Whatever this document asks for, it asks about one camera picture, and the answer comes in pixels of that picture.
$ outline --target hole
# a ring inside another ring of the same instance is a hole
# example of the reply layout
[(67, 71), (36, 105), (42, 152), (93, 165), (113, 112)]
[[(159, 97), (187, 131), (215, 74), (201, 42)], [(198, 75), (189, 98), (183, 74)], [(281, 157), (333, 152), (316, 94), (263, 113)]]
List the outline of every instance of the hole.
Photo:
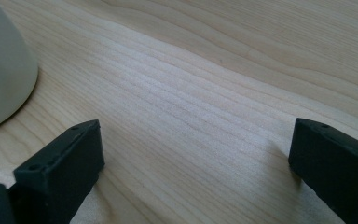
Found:
[(34, 164), (34, 165), (28, 167), (28, 170), (30, 170), (30, 171), (39, 170), (40, 167), (41, 166), (39, 164)]

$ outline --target wooden table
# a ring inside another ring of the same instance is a hole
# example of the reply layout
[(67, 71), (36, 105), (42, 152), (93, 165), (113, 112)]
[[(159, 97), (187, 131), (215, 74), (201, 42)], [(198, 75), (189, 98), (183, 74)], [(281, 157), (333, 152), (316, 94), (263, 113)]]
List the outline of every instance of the wooden table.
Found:
[(358, 1), (0, 5), (40, 67), (0, 125), (1, 183), (99, 119), (106, 166), (72, 223), (341, 223), (287, 157), (297, 117), (358, 139)]

